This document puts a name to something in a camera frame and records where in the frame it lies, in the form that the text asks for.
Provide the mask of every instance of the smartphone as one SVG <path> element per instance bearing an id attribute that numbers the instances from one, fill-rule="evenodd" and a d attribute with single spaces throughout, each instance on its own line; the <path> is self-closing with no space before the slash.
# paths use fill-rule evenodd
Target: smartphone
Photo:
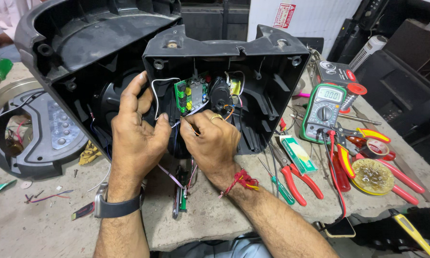
<path id="1" fill-rule="evenodd" d="M 321 228 L 321 225 L 324 227 L 331 226 L 333 224 L 325 224 L 319 222 L 319 227 Z M 337 224 L 333 225 L 329 229 L 325 230 L 325 234 L 328 237 L 355 237 L 355 230 L 353 229 L 352 225 L 350 224 L 349 219 L 345 217 Z"/>

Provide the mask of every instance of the green circuit board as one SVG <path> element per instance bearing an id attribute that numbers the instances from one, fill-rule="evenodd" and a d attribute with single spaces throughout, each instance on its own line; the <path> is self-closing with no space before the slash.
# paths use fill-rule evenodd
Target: green circuit board
<path id="1" fill-rule="evenodd" d="M 210 82 L 210 80 L 207 81 L 209 78 L 207 77 L 208 73 L 209 72 L 204 72 L 199 74 L 196 81 L 193 81 L 192 78 L 188 78 L 174 84 L 177 108 L 183 116 L 207 102 Z"/>

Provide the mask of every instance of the red thread bracelet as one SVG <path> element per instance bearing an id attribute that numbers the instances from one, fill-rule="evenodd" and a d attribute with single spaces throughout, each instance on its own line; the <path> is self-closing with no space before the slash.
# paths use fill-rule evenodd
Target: red thread bracelet
<path id="1" fill-rule="evenodd" d="M 239 183 L 244 188 L 247 188 L 250 190 L 258 190 L 259 189 L 258 180 L 252 179 L 252 177 L 246 173 L 245 169 L 242 168 L 240 172 L 237 172 L 234 175 L 234 182 L 228 188 L 226 188 L 226 190 L 224 192 L 221 192 L 220 196 L 218 196 L 218 198 L 222 198 L 223 195 L 228 195 L 229 191 L 231 191 L 231 188 L 233 188 L 236 183 Z"/>

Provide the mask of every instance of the concrete workbench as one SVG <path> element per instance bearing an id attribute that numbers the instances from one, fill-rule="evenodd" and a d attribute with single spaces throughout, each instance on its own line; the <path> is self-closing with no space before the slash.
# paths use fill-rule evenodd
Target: concrete workbench
<path id="1" fill-rule="evenodd" d="M 2 86 L 17 79 L 29 78 L 32 75 L 21 63 L 16 63 Z M 309 93 L 311 84 L 309 76 L 303 75 L 306 83 L 304 92 Z M 307 99 L 293 99 L 293 104 L 306 103 Z M 372 109 L 363 99 L 358 98 L 354 104 L 369 119 L 382 121 L 377 128 L 392 138 L 391 145 L 396 149 L 407 164 L 430 191 L 430 166 L 405 142 L 403 139 Z M 288 125 L 292 124 L 287 108 L 283 119 Z M 359 122 L 339 118 L 342 126 L 347 129 L 363 127 Z M 298 135 L 301 121 L 297 120 L 289 131 Z M 309 142 L 300 140 L 304 149 L 310 153 Z M 307 206 L 298 203 L 292 209 L 302 214 L 309 222 L 323 221 L 330 223 L 340 214 L 341 208 L 335 190 L 332 187 L 331 177 L 324 179 L 324 171 L 329 173 L 325 150 L 321 145 L 313 144 L 315 151 L 313 160 L 320 168 L 317 172 L 309 174 L 325 196 L 323 200 L 316 198 L 311 189 L 301 180 L 296 179 L 295 184 L 307 201 Z M 253 178 L 268 191 L 275 193 L 267 172 L 258 160 L 260 157 L 273 171 L 274 166 L 269 150 L 258 155 L 236 156 L 236 161 L 250 173 Z M 165 155 L 161 161 L 163 167 L 175 171 L 178 161 L 172 161 Z M 74 169 L 78 175 L 73 177 Z M 109 162 L 104 157 L 94 162 L 79 166 L 78 161 L 63 165 L 64 175 L 56 178 L 35 181 L 28 189 L 21 189 L 22 179 L 17 184 L 0 192 L 0 257 L 91 257 L 99 230 L 100 220 L 93 214 L 71 221 L 70 215 L 90 203 L 94 199 L 96 190 L 87 192 L 97 185 L 109 169 Z M 8 173 L 0 169 L 0 184 L 14 180 Z M 285 182 L 279 173 L 279 179 Z M 253 231 L 252 225 L 242 211 L 223 197 L 218 199 L 220 192 L 207 180 L 204 174 L 198 171 L 197 182 L 190 190 L 187 202 L 187 213 L 180 214 L 177 220 L 172 219 L 172 198 L 174 183 L 159 169 L 154 169 L 147 176 L 146 196 L 142 214 L 145 232 L 151 250 L 169 251 L 177 246 L 198 240 L 233 239 L 240 234 Z M 396 181 L 401 188 L 418 198 L 418 207 L 430 207 L 423 197 L 413 192 L 404 184 Z M 67 194 L 70 199 L 52 198 L 39 203 L 24 204 L 24 194 L 36 194 L 45 190 L 43 196 L 58 193 L 56 187 L 60 185 L 63 190 L 75 190 Z M 406 204 L 403 199 L 390 192 L 384 196 L 368 196 L 352 188 L 350 192 L 343 193 L 347 215 L 360 214 L 365 217 L 375 217 L 388 208 L 401 208 Z"/>

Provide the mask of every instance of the white shirt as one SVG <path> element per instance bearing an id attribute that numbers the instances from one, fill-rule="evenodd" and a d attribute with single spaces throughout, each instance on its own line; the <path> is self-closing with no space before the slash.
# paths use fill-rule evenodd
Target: white shirt
<path id="1" fill-rule="evenodd" d="M 40 0 L 0 0 L 0 30 L 14 40 L 21 17 L 40 3 Z"/>

